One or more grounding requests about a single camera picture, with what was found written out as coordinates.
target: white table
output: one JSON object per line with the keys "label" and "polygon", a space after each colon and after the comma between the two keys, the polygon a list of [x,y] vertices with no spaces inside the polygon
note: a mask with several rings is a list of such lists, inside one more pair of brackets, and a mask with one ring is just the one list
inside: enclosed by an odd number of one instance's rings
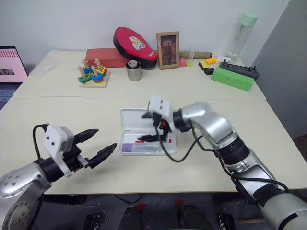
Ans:
{"label": "white table", "polygon": [[61,64],[38,78],[35,73],[19,87],[14,96],[72,96],[104,98],[150,98],[153,93],[169,99],[208,100],[265,100],[254,83],[251,90],[241,89],[213,81],[198,66],[159,70],[142,70],[140,81],[130,81],[125,68],[109,68],[110,78],[106,88],[80,88],[77,66],[85,58],[85,52],[51,51],[40,67],[48,66],[53,58]]}
{"label": "white table", "polygon": [[[146,107],[149,97],[13,97],[0,112],[0,175],[35,160],[34,125],[49,122],[67,126],[74,134],[89,128],[100,131],[79,147],[92,157],[114,142],[119,143],[122,107]],[[195,99],[172,99],[174,108]],[[246,145],[289,188],[307,187],[306,163],[265,100],[207,100],[226,116]],[[42,156],[43,131],[38,132]],[[193,141],[191,133],[177,135],[181,158]],[[210,152],[198,146],[182,163],[166,156],[122,156],[118,148],[95,169],[81,169],[69,179],[61,178],[47,193],[101,194],[151,192],[234,191],[230,178]]]}

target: white plastic box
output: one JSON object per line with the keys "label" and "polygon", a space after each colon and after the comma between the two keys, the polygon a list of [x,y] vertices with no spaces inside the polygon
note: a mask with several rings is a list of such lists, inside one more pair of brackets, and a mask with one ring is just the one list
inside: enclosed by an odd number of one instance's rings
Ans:
{"label": "white plastic box", "polygon": [[[137,138],[143,135],[155,135],[153,120],[141,118],[147,112],[146,108],[122,108],[120,110],[121,135],[119,151],[123,155],[165,155],[159,141],[135,143]],[[164,146],[170,155],[175,155],[177,151],[176,135],[168,133],[167,142]]]}

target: red boxing pad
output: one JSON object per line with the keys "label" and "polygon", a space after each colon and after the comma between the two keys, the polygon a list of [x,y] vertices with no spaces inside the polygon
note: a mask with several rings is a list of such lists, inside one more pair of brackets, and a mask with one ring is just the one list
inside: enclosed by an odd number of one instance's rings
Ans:
{"label": "red boxing pad", "polygon": [[157,63],[157,53],[150,48],[141,35],[129,28],[117,28],[113,43],[122,56],[128,60],[140,62],[143,69],[153,69]]}

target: small glass vial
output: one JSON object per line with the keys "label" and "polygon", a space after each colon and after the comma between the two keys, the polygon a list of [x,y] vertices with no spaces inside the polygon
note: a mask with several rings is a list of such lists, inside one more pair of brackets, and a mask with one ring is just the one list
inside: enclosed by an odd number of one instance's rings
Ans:
{"label": "small glass vial", "polygon": [[194,58],[194,53],[195,53],[195,46],[191,46],[190,47],[190,51],[189,51],[189,56],[188,56],[188,66],[192,66],[193,65],[193,58]]}
{"label": "small glass vial", "polygon": [[230,47],[228,48],[228,51],[226,53],[226,57],[231,58],[232,62],[237,61],[241,49],[246,42],[257,19],[258,16],[251,13],[245,13],[242,16],[241,23],[236,29],[235,37],[230,43]]}

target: gray wall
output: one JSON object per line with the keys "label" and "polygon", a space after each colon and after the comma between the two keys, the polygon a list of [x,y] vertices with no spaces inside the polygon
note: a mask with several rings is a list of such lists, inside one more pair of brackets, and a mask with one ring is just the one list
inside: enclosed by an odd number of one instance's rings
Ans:
{"label": "gray wall", "polygon": [[254,65],[257,84],[292,138],[307,133],[307,0],[291,0]]}

